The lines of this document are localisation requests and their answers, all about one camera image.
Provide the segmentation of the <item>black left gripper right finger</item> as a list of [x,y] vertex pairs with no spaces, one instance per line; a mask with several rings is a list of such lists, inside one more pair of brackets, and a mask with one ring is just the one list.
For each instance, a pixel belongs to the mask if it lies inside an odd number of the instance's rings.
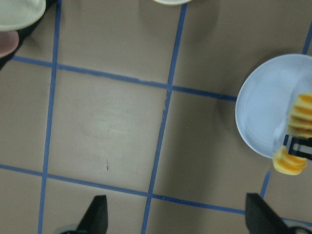
[[245,223],[251,234],[286,234],[288,226],[257,193],[247,193]]

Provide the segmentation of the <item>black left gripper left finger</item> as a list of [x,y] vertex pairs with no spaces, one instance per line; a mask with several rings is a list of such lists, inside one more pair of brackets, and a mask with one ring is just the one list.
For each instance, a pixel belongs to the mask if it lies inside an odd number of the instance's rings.
[[79,234],[105,234],[108,230],[107,197],[97,195],[77,227]]

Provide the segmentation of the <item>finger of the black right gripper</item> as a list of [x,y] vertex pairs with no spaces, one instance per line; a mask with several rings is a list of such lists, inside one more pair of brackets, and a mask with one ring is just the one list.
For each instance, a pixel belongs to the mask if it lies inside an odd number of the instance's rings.
[[284,146],[286,152],[292,156],[312,159],[312,138],[295,137],[291,135],[285,135]]

